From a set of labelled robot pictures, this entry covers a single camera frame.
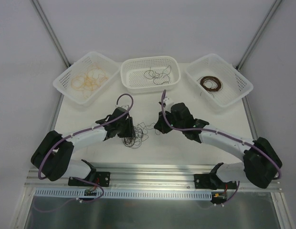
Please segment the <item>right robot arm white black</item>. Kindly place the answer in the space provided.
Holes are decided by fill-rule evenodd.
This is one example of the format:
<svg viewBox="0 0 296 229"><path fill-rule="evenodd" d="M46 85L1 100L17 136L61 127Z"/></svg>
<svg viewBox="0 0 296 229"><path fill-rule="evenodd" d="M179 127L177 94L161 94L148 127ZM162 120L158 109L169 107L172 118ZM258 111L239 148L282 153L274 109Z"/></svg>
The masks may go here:
<svg viewBox="0 0 296 229"><path fill-rule="evenodd" d="M163 134L180 131L191 141L214 146L240 160L234 164L218 163L208 174L200 175L195 180L200 187L216 190L237 181L266 189L273 180L281 178L282 162L267 139L251 140L225 133L194 118L184 103L159 104L161 111L155 129Z"/></svg>

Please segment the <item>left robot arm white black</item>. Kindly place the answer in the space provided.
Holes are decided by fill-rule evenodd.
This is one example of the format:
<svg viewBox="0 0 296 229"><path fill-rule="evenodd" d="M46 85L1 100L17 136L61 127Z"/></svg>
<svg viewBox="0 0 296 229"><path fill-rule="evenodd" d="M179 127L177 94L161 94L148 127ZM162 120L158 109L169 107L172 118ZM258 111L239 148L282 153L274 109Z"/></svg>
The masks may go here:
<svg viewBox="0 0 296 229"><path fill-rule="evenodd" d="M135 136L133 118L123 107L117 107L112 114L97 120L91 127L66 136L50 131L31 157L31 163L39 170L40 175L44 175L40 179L56 181L67 177L70 181L79 181L90 186L98 180L96 169L84 159L73 160L72 154L115 136Z"/></svg>

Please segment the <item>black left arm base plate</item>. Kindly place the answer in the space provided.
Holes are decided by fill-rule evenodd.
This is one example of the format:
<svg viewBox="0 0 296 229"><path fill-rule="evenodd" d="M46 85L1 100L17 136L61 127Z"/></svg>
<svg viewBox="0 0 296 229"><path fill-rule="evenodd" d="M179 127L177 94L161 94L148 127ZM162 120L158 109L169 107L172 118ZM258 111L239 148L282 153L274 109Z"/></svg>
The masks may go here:
<svg viewBox="0 0 296 229"><path fill-rule="evenodd" d="M109 187L110 184L110 172L92 172L83 180L98 184L101 187ZM88 187L92 186L88 183L80 181L79 179L69 178L68 186L71 187Z"/></svg>

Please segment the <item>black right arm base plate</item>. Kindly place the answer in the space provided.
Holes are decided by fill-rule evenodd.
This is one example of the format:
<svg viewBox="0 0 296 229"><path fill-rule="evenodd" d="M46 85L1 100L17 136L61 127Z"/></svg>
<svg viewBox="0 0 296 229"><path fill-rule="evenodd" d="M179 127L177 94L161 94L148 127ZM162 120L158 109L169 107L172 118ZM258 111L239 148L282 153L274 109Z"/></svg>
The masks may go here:
<svg viewBox="0 0 296 229"><path fill-rule="evenodd" d="M216 175L194 174L194 185L196 189L236 189L236 182L223 182Z"/></svg>

